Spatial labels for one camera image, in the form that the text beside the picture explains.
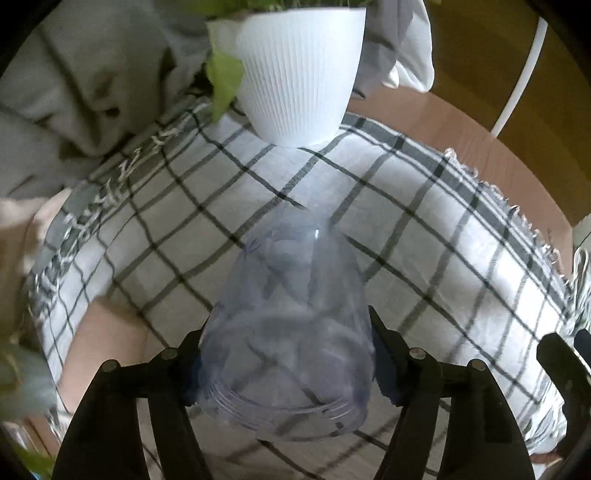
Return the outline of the clear cup with blue print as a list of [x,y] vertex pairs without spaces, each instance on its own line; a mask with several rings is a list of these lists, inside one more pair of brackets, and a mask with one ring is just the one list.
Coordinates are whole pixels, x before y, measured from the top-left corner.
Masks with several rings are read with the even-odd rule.
[[249,236],[200,343],[197,403],[270,440],[360,427],[375,348],[363,275],[346,237],[307,210]]

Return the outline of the checkered white black tablecloth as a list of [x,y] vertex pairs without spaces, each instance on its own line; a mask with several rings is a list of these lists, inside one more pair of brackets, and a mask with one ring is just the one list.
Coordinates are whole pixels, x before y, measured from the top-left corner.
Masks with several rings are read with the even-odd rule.
[[245,117],[212,122],[208,102],[192,99],[73,190],[30,274],[29,312],[55,380],[98,300],[147,329],[138,359],[92,369],[54,478],[378,479],[401,410],[377,379],[372,322],[368,415],[349,433],[264,439],[197,403],[200,343],[228,275],[252,232],[288,209],[346,237],[369,310],[410,347],[488,366],[530,462],[558,448],[564,400],[537,348],[551,333],[571,347],[579,320],[554,251],[517,207],[453,150],[370,119],[346,115],[332,140],[287,149]]

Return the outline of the green potted plant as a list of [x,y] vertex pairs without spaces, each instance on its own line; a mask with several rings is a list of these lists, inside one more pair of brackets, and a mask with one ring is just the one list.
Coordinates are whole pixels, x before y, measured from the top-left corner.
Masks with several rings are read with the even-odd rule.
[[[365,8],[370,1],[280,1],[280,0],[195,0],[180,1],[181,7],[207,20],[233,19],[239,14],[276,13],[311,8],[356,9]],[[212,42],[211,54],[204,63],[204,74],[211,83],[213,120],[217,122],[228,111],[238,94],[245,75],[242,60],[223,53]]]

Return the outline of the white ribbed plant pot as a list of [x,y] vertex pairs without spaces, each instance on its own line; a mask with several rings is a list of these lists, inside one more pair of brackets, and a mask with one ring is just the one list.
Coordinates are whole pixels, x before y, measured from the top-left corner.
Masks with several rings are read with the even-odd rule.
[[208,23],[212,47],[243,67],[235,98],[256,134],[280,147],[332,140],[358,73],[363,8],[301,8]]

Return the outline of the white curved chair rail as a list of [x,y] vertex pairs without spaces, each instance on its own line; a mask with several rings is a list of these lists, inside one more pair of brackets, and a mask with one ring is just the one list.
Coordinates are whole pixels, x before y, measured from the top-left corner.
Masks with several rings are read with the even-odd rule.
[[491,135],[497,138],[504,127],[508,123],[512,114],[514,113],[517,105],[519,104],[530,80],[533,76],[541,52],[545,43],[545,38],[548,31],[548,23],[541,16],[538,17],[535,34],[530,45],[530,49],[523,65],[518,80],[504,106],[500,115],[498,116],[493,128],[491,129]]

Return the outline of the pink beige cloth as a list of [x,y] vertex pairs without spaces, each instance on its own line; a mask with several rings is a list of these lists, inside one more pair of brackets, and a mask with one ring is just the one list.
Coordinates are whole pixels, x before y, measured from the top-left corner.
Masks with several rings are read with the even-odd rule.
[[24,283],[47,230],[72,190],[44,198],[1,198],[1,342],[39,351]]

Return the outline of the grey blanket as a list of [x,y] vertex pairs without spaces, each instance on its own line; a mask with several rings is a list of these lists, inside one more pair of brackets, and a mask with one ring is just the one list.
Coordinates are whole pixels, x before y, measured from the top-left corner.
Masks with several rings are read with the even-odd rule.
[[[431,24],[421,1],[371,1],[352,96],[429,91]],[[190,87],[211,97],[207,25],[180,1],[1,5],[1,193],[50,196],[89,175]]]

